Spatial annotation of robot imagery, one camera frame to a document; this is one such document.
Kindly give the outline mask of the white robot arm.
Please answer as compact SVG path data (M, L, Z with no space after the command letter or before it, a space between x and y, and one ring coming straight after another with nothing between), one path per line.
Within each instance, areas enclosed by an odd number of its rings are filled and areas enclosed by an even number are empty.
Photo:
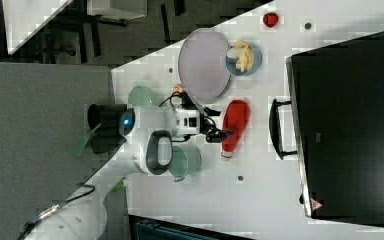
M127 175L161 175L173 159L173 142L202 134L210 143L233 135L219 129L202 109L136 106L119 121L125 139L110 160L66 200L25 225L17 240L99 240L107 224L104 200Z

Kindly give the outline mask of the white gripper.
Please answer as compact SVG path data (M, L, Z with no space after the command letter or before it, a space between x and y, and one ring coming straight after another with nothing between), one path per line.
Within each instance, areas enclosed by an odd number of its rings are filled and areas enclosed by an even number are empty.
M202 115L209 117L219 117L220 111L209 107L202 108ZM197 135L200 132L200 112L198 110L176 109L178 136ZM233 135L232 131L213 129L206 134L205 140L208 143L222 143Z

